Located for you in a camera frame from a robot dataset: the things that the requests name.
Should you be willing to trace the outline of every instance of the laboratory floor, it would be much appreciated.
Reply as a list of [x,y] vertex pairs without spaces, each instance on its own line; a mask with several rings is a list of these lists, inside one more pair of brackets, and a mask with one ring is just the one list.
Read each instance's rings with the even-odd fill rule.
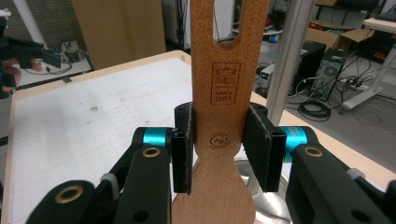
[[[262,42],[259,63],[261,65],[272,63],[276,60],[278,44]],[[366,69],[365,76],[374,76],[382,67],[379,63],[370,62],[367,59],[350,57],[345,65],[351,65],[340,75],[343,77],[361,75]],[[260,79],[256,76],[253,89],[260,86]],[[390,68],[383,80],[381,92],[390,98],[396,99],[396,70]],[[345,100],[356,95],[355,91],[344,94]],[[294,96],[288,98],[288,102],[301,102],[306,98]],[[341,93],[333,90],[330,98],[330,106],[336,107],[340,104]],[[332,110],[327,121],[317,122],[304,118],[298,110],[297,105],[286,104],[285,109],[293,115],[305,120],[312,126],[322,130],[329,136],[337,139],[360,154],[383,165],[396,173],[396,101],[384,97],[375,96],[356,106],[349,111],[343,111],[341,107]]]

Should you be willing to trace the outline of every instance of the metal pole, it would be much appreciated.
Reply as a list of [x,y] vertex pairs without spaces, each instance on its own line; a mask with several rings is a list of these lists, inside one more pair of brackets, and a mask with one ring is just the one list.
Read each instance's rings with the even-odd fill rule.
[[26,0],[14,0],[15,7],[17,7],[20,15],[23,19],[23,22],[26,25],[27,30],[29,31],[32,39],[37,42],[44,44],[44,47],[47,48],[47,44],[44,41],[43,35],[40,33],[38,29],[37,23],[35,22],[35,18],[30,11],[29,6],[26,3]]
[[290,1],[266,105],[268,119],[275,125],[280,122],[291,81],[299,65],[301,47],[315,2],[316,0]]

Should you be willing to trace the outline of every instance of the power strip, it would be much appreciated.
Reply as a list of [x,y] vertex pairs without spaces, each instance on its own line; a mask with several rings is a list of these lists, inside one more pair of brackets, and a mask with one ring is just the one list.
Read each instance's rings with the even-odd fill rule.
[[[343,78],[343,79],[340,80],[340,82],[347,83],[347,79]],[[366,86],[366,85],[361,85],[359,87],[356,87],[355,85],[350,85],[349,84],[349,86],[351,88],[353,88],[355,91],[358,91],[358,92],[367,91],[369,89],[369,87]]]

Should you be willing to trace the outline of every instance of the desk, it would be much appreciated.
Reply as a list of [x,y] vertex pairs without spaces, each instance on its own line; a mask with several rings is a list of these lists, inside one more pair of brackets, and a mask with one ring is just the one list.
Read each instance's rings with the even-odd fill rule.
[[[396,22],[369,19],[369,20],[365,20],[363,24],[366,25],[368,28],[374,30],[384,31],[393,34],[396,33]],[[385,74],[388,72],[389,66],[391,62],[395,59],[395,57],[396,57],[396,45],[394,45],[390,50],[387,59],[382,64],[381,70],[378,72],[378,74],[376,74],[374,81],[370,85],[369,89],[343,102],[341,104],[341,107],[343,107],[346,110],[353,109],[355,106],[363,103],[364,101],[380,93],[383,90],[383,88],[380,86],[382,83],[382,79],[385,77]]]
[[[64,56],[65,52],[76,52],[79,51],[80,49],[78,48],[77,41],[68,41],[64,42],[64,44],[61,45],[61,56]],[[87,57],[85,55],[80,57],[80,60],[76,63],[71,63],[71,68],[70,70],[67,70],[69,67],[68,63],[62,63],[61,68],[53,67],[51,65],[48,65],[50,68],[51,73],[61,73],[59,75],[53,75],[53,74],[48,74],[46,70],[46,64],[42,63],[41,66],[43,67],[43,70],[41,72],[36,72],[32,69],[27,69],[27,70],[21,70],[22,71],[22,76],[21,76],[21,82],[19,86],[23,87],[26,85],[31,85],[59,77],[67,77],[67,76],[72,76],[75,74],[81,74],[85,72],[89,72],[91,70],[90,63],[88,62]]]
[[[166,66],[167,63],[172,64],[170,69],[169,66]],[[191,99],[190,64],[191,58],[189,55],[181,51],[173,51],[98,70],[84,76],[72,77],[73,82],[68,84],[56,81],[15,93],[11,107],[2,224],[6,224],[8,221],[9,223],[23,223],[29,212],[35,207],[35,203],[39,202],[51,186],[78,178],[89,180],[96,185],[100,174],[107,172],[114,161],[129,146],[132,133],[136,127],[174,126],[173,108]],[[145,72],[147,76],[138,77],[136,70]],[[149,71],[154,71],[154,75],[147,73]],[[123,78],[130,76],[133,78],[133,82],[129,82],[127,87],[119,86],[116,89],[109,80],[119,75],[123,75]],[[105,91],[97,85],[98,80],[108,82],[108,87],[112,92],[111,95],[96,98],[101,91]],[[74,93],[71,91],[78,91],[77,87],[84,88],[83,91],[86,94],[83,96],[73,95]],[[143,95],[138,93],[139,88],[144,91]],[[50,101],[48,104],[42,102],[43,97],[48,96],[58,99],[58,93],[59,96],[65,93],[70,95],[67,95],[64,98],[66,100],[61,102]],[[119,96],[120,100],[113,102],[114,105],[105,107],[106,102],[113,95]],[[37,100],[37,104],[32,104],[23,109],[20,108],[21,105],[32,100]],[[262,105],[266,103],[263,98],[255,93],[252,94],[251,101]],[[70,114],[67,114],[77,113],[76,115],[78,115],[80,114],[78,111],[82,111],[87,117],[73,118],[69,116]],[[54,115],[59,116],[59,118],[68,117],[69,121],[66,123],[59,122],[54,118]],[[281,122],[284,125],[309,126],[306,122],[286,111],[283,113]],[[35,126],[35,129],[32,130],[21,130],[21,127],[28,127],[30,123],[41,126]],[[59,132],[63,126],[71,127],[67,130],[74,130],[77,133]],[[51,127],[52,129],[56,127],[58,132],[56,130],[52,132],[50,129],[42,130],[44,127]],[[396,174],[383,166],[363,157],[320,130],[314,130],[323,146],[347,165],[361,169],[366,173],[367,178],[378,186],[385,188],[391,179],[396,179]],[[35,135],[35,141],[30,143],[37,144],[38,147],[31,147],[30,144],[23,143],[23,141],[28,143],[29,136],[23,138],[23,135],[29,133],[37,134]],[[36,161],[38,153],[47,154],[45,156],[48,156],[51,160],[32,163]],[[21,173],[23,169],[27,170],[25,171],[27,174]],[[40,169],[44,170],[43,174],[36,175],[35,173]],[[16,206],[18,210],[12,210],[16,203],[21,206]]]

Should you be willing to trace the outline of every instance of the engraved logo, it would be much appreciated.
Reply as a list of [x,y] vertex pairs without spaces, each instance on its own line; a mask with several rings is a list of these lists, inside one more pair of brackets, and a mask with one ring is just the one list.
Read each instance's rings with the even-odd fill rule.
[[214,133],[210,135],[210,146],[213,148],[223,148],[230,144],[230,138],[225,133]]
[[240,66],[240,63],[213,63],[212,105],[235,104]]

